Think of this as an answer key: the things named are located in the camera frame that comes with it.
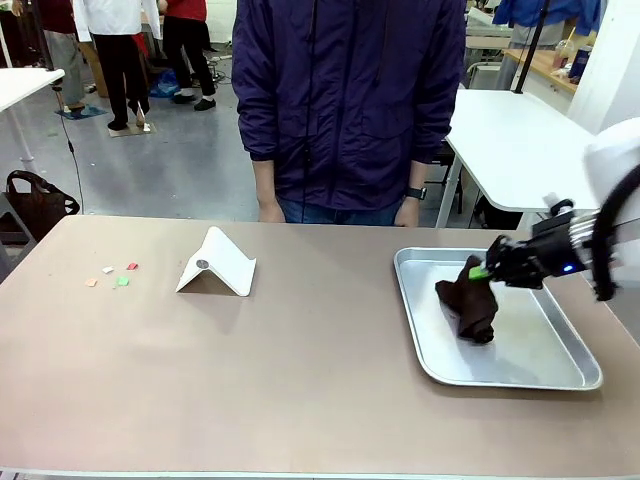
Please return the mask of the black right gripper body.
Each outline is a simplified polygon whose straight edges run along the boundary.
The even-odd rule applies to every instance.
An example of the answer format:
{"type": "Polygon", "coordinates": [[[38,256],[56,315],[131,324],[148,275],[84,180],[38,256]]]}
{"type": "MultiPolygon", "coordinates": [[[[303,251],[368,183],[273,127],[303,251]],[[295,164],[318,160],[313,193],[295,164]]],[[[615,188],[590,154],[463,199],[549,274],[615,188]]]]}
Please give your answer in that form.
{"type": "Polygon", "coordinates": [[[571,238],[573,211],[558,214],[532,227],[532,236],[519,245],[522,268],[519,288],[541,289],[547,277],[562,277],[584,271],[571,238]]]}

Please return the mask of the person's right hand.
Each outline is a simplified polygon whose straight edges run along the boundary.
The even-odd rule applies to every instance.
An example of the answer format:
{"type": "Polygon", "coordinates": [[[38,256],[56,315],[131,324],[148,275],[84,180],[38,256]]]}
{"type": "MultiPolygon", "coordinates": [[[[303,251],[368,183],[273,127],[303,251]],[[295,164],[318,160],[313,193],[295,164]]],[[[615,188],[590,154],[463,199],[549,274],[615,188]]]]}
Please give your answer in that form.
{"type": "Polygon", "coordinates": [[[285,215],[278,201],[273,198],[270,200],[259,200],[259,221],[263,223],[285,223],[285,215]]]}

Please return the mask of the person's left hand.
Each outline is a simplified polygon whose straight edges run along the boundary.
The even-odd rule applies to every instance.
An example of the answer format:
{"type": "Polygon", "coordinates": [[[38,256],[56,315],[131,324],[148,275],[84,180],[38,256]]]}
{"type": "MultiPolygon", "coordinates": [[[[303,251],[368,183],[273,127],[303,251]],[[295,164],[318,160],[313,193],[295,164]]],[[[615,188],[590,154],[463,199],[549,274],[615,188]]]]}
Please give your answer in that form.
{"type": "Polygon", "coordinates": [[[396,227],[415,228],[419,225],[420,201],[416,198],[405,197],[394,220],[396,227]]]}

